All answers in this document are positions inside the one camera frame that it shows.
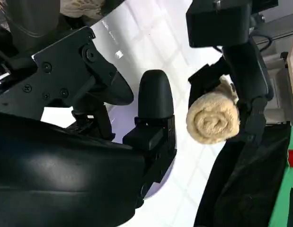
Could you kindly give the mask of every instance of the bolt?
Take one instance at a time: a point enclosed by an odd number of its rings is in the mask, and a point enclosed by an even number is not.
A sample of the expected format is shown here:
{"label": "bolt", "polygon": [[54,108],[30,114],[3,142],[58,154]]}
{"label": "bolt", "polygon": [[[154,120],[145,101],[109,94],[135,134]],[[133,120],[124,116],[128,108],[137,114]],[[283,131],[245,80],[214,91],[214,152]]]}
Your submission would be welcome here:
{"label": "bolt", "polygon": [[22,89],[24,92],[30,93],[32,91],[32,86],[30,86],[29,84],[25,84]]}
{"label": "bolt", "polygon": [[43,94],[42,94],[42,98],[43,98],[44,100],[49,100],[50,97],[51,97],[50,93],[43,93]]}
{"label": "bolt", "polygon": [[42,63],[42,70],[46,73],[50,73],[52,71],[52,65],[48,62]]}
{"label": "bolt", "polygon": [[252,142],[254,140],[254,138],[255,138],[254,135],[247,136],[247,142]]}
{"label": "bolt", "polygon": [[89,38],[90,38],[90,39],[94,39],[95,36],[94,36],[92,33],[89,33]]}
{"label": "bolt", "polygon": [[261,20],[262,20],[262,22],[265,22],[265,16],[263,14],[261,16]]}
{"label": "bolt", "polygon": [[68,89],[62,88],[62,89],[60,90],[60,95],[61,95],[62,98],[67,98],[67,97],[69,96],[69,91],[68,91]]}
{"label": "bolt", "polygon": [[92,49],[87,49],[85,52],[86,58],[90,61],[90,62],[95,62],[96,61],[96,54],[94,53],[94,51]]}

